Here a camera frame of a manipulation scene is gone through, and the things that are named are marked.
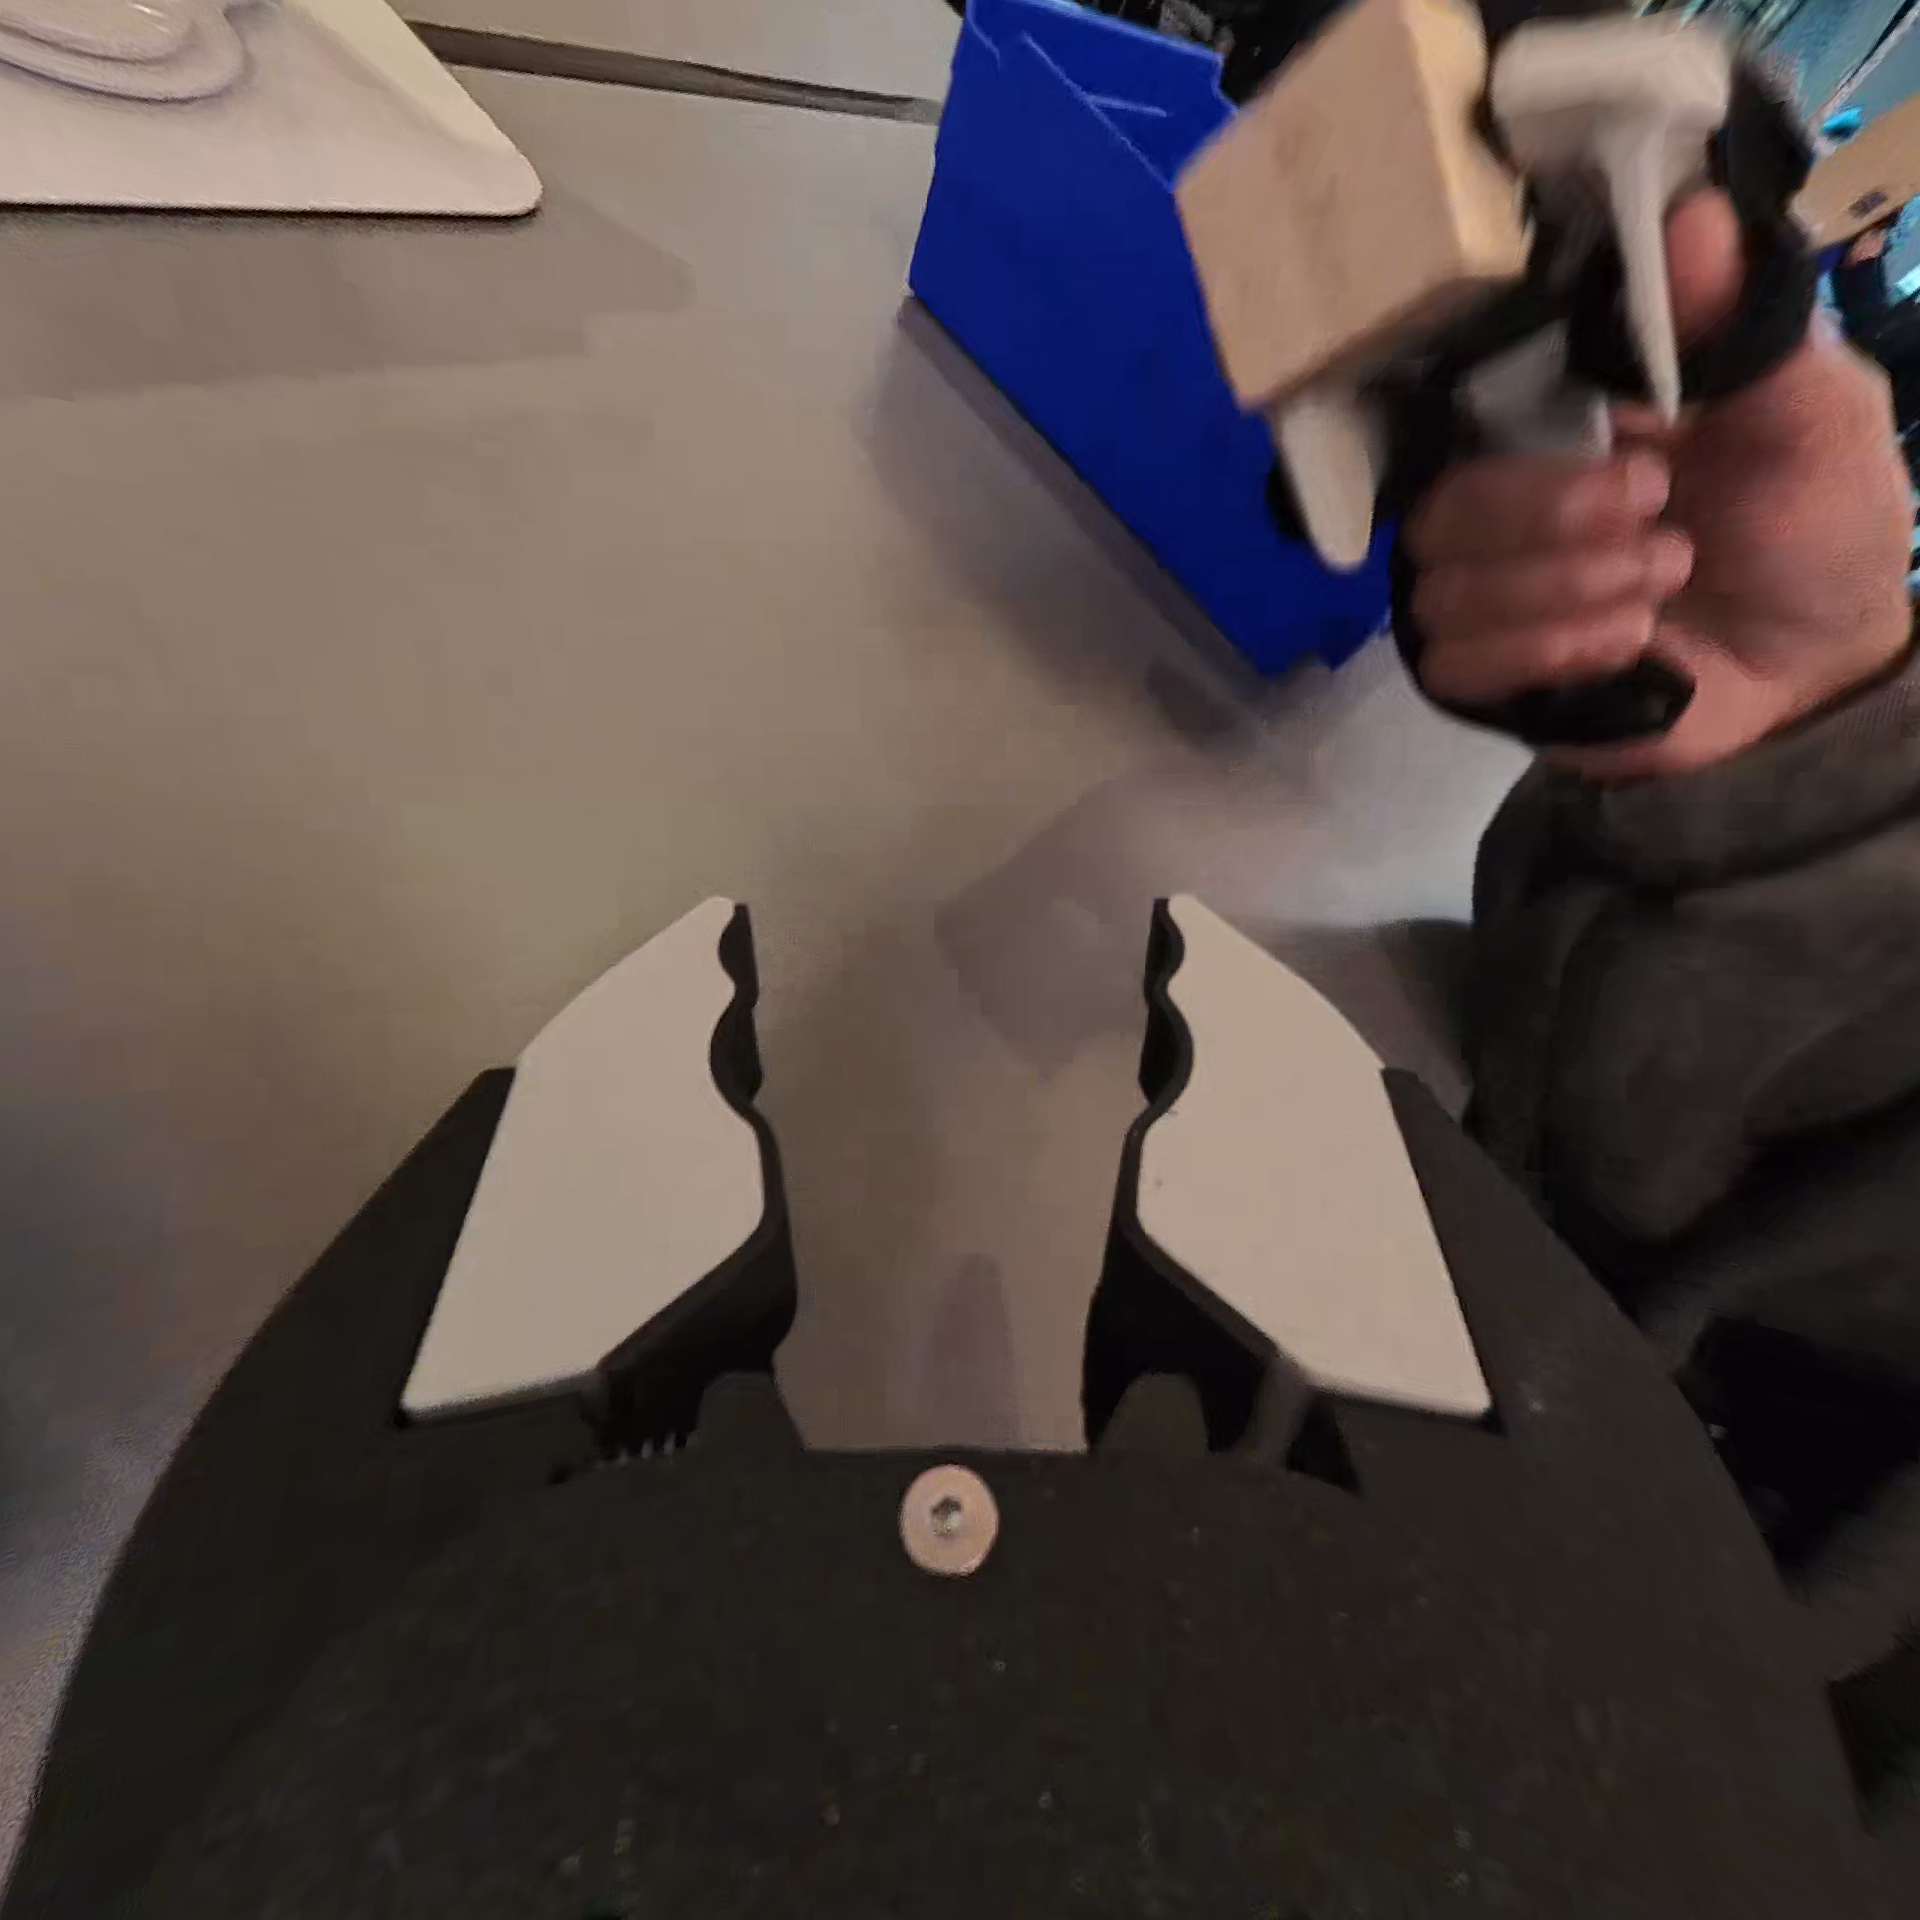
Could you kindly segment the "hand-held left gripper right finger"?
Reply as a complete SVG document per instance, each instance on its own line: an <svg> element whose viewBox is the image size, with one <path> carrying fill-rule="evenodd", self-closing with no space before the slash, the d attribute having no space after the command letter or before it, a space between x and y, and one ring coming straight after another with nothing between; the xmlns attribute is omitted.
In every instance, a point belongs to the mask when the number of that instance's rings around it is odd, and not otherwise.
<svg viewBox="0 0 1920 1920"><path fill-rule="evenodd" d="M1088 1306L1088 1448L1168 1390L1214 1454L1339 1470L1335 1404L1483 1425L1467 1314L1392 1073L1192 895L1152 904L1140 1113Z"/></svg>

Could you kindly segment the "grey desk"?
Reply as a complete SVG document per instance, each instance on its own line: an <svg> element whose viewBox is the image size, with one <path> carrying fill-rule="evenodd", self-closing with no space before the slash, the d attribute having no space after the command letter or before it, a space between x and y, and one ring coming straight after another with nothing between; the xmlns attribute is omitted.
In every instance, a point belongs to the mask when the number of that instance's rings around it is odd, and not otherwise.
<svg viewBox="0 0 1920 1920"><path fill-rule="evenodd" d="M854 111L480 70L523 223L5 215L5 1868L279 1295L710 895L830 1448L1069 1446L1192 893L1455 1097L1515 756L1259 681L904 294L952 17Z"/></svg>

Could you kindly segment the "wooden cube with blue stripe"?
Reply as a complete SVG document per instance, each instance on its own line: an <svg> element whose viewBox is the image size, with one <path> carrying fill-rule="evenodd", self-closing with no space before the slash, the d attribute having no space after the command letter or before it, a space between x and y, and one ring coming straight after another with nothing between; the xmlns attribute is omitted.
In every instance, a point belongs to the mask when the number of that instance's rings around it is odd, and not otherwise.
<svg viewBox="0 0 1920 1920"><path fill-rule="evenodd" d="M1345 5L1187 162L1174 205L1244 414L1361 380L1521 284L1488 78L1476 5Z"/></svg>

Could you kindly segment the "blue plastic bin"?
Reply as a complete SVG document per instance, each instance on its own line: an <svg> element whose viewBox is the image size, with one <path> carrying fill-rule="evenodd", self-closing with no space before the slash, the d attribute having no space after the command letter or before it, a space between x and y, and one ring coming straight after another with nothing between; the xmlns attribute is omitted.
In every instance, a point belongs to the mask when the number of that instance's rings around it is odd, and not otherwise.
<svg viewBox="0 0 1920 1920"><path fill-rule="evenodd" d="M1277 528L1173 201L1232 114L1217 68L1088 6L968 5L908 287L1255 671L1339 666L1384 623L1384 538L1339 574Z"/></svg>

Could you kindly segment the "person's right hand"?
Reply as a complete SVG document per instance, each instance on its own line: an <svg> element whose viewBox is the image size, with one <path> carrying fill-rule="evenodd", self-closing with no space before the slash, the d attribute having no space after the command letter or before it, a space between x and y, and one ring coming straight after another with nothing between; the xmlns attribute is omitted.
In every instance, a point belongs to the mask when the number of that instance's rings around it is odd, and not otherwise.
<svg viewBox="0 0 1920 1920"><path fill-rule="evenodd" d="M1406 528L1412 676L1491 710L1659 655L1693 681L1667 733L1550 764L1692 774L1907 655L1910 528L1887 381L1814 311L1733 398L1680 422L1619 410L1605 461L1497 453L1440 476Z"/></svg>

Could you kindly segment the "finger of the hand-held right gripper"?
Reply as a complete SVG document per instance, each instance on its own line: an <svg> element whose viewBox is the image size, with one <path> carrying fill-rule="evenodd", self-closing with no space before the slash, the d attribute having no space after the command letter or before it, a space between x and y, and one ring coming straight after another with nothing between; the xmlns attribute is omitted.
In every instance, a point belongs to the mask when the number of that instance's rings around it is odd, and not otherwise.
<svg viewBox="0 0 1920 1920"><path fill-rule="evenodd" d="M1280 399L1270 431L1317 557L1358 572L1372 550L1384 480L1387 429L1367 390L1318 381Z"/></svg>
<svg viewBox="0 0 1920 1920"><path fill-rule="evenodd" d="M1667 226L1712 176L1735 78L1715 26L1518 26L1493 61L1494 129L1541 208L1596 220L1630 366L1669 422L1683 362Z"/></svg>

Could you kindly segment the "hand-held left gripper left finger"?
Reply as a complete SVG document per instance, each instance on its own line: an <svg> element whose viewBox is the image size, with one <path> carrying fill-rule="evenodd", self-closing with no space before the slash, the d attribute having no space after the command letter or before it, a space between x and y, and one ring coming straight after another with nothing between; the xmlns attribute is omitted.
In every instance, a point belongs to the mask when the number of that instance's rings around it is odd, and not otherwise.
<svg viewBox="0 0 1920 1920"><path fill-rule="evenodd" d="M572 1401L604 1448L669 1448L710 1384L774 1369L797 1268L756 1004L749 908L713 895L531 1040L399 1390L406 1422Z"/></svg>

